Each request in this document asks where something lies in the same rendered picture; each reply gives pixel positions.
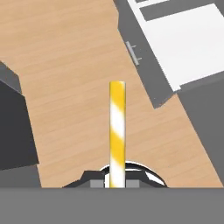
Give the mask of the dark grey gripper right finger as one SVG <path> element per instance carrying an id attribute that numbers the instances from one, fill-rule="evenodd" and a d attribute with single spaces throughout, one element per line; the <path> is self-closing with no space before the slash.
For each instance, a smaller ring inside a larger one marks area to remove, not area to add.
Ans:
<path id="1" fill-rule="evenodd" d="M 127 188 L 166 188 L 166 185 L 149 179 L 144 171 L 126 171 L 125 178 Z"/>

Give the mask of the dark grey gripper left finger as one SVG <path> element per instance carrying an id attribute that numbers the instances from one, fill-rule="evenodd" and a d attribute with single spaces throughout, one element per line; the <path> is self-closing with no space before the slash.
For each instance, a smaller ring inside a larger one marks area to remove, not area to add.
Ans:
<path id="1" fill-rule="evenodd" d="M 65 185 L 65 188 L 104 188 L 107 174 L 109 174 L 109 171 L 84 171 L 79 179 Z"/>

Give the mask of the yellow and white striped straw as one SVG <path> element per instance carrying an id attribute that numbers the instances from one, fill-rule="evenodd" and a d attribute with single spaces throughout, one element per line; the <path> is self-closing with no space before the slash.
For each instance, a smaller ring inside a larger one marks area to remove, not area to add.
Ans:
<path id="1" fill-rule="evenodd" d="M 109 187 L 125 187 L 125 116 L 126 86 L 124 81 L 109 83 Z"/>

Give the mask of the dark grey counter cabinet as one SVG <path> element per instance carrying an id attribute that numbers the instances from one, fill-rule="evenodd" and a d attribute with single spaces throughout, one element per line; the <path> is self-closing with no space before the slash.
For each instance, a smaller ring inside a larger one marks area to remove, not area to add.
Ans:
<path id="1" fill-rule="evenodd" d="M 38 163 L 19 78 L 0 61 L 0 187 L 41 187 Z"/>

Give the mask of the grey drawer front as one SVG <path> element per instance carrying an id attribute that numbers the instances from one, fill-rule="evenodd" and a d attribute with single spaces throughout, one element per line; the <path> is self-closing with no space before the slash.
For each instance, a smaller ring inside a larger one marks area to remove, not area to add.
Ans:
<path id="1" fill-rule="evenodd" d="M 138 58 L 142 58 L 139 61 L 140 65 L 136 66 L 131 59 L 153 108 L 159 108 L 173 96 L 172 88 L 131 10 L 128 0 L 113 0 L 113 2 L 118 11 L 118 31 L 124 44 L 129 41 L 136 46 L 135 54 Z"/>

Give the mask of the white drawer box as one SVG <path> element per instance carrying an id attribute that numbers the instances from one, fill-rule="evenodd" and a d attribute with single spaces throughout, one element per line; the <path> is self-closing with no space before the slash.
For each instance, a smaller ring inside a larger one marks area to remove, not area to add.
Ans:
<path id="1" fill-rule="evenodd" d="M 224 71 L 224 15 L 214 0 L 128 0 L 171 89 Z"/>

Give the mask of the black and white round thing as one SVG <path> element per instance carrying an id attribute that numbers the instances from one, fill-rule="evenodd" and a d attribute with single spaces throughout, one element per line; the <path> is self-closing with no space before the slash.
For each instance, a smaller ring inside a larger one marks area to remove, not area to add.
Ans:
<path id="1" fill-rule="evenodd" d="M 126 161 L 125 162 L 125 172 L 127 171 L 140 171 L 140 172 L 145 172 L 147 177 L 151 180 L 155 180 L 158 183 L 164 184 L 167 186 L 165 181 L 158 175 L 156 174 L 152 169 L 148 168 L 147 166 L 143 164 L 139 164 L 134 161 Z"/>

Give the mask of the grey cupboard run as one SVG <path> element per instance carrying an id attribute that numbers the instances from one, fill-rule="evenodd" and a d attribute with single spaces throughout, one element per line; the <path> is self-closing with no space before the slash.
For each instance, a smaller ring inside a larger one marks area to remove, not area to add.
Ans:
<path id="1" fill-rule="evenodd" d="M 224 71 L 182 85 L 178 98 L 224 185 Z"/>

